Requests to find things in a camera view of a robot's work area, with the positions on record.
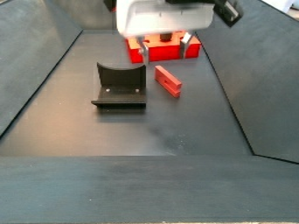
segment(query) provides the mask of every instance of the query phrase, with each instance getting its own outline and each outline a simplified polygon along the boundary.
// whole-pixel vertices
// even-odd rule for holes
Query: red plastic piece
[[[162,42],[160,35],[145,35],[144,44],[149,49],[149,61],[157,60],[177,60],[180,58],[180,40],[185,31],[176,31],[172,33],[172,40]],[[125,40],[128,55],[132,63],[141,63],[142,56],[138,53],[140,45],[136,38],[128,38]],[[201,42],[192,37],[189,47],[185,52],[185,58],[197,58],[201,48]]]
[[[157,82],[162,85],[170,95],[177,98],[181,95],[182,83],[173,77],[173,75],[161,67],[154,67],[154,77]]]

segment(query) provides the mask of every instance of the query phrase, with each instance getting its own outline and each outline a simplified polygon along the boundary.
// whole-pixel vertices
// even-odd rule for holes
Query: bin floor
[[[197,59],[146,66],[145,110],[98,110],[97,62],[132,65],[112,31],[85,31],[0,141],[0,156],[251,155],[202,50]],[[174,99],[154,66],[181,80]]]

